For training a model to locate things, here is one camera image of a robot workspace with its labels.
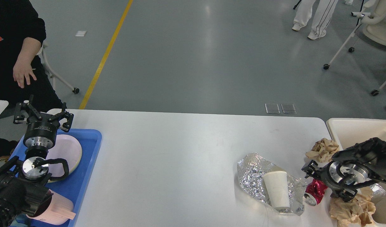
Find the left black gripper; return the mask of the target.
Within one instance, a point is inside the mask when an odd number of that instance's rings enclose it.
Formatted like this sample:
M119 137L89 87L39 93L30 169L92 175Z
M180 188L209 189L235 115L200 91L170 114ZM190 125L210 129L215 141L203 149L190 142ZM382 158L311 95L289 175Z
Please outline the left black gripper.
M33 97L30 95L27 102L16 104L13 124L27 124L23 144L30 148L32 146L42 146L50 149L56 144L58 129L69 132L73 123L74 115L68 112L66 102L63 103L61 112L48 117L48 121L39 121L39 111L33 106Z

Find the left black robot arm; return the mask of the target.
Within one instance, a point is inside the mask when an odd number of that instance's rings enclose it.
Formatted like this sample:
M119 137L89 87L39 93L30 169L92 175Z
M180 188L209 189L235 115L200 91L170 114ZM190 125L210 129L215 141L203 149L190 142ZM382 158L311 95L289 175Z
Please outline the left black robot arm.
M33 105L33 95L28 102L18 102L13 123L26 123L23 137L25 159L13 156L0 167L0 227L9 226L20 213L28 216L41 214L53 193L46 184L49 180L63 180L69 175L64 158L48 159L50 148L56 145L57 131L69 132L74 115L66 103L55 115L39 112Z

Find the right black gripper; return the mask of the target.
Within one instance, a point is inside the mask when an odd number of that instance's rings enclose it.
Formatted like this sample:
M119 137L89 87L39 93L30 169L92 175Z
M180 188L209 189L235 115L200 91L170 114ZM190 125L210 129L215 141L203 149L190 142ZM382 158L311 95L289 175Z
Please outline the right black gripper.
M355 161L331 161L326 164L310 160L301 170L305 173L305 178L312 177L330 187L330 197L344 202L353 200L358 189L370 185L368 168Z

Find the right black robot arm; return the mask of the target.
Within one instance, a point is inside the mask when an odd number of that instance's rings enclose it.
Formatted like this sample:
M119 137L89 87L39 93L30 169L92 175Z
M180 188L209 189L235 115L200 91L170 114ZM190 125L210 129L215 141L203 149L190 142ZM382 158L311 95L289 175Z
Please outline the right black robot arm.
M370 138L338 151L324 167L312 160L302 167L306 177L322 181L344 202L352 200L357 190L376 183L386 184L386 141Z

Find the seated person's hand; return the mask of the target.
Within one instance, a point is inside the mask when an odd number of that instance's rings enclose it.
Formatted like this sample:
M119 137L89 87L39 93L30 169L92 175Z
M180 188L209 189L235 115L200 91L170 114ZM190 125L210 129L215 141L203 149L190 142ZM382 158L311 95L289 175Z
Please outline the seated person's hand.
M30 85L31 81L36 81L37 77L33 73L31 61L26 59L17 59L13 67L13 79L22 89L24 89L26 85Z

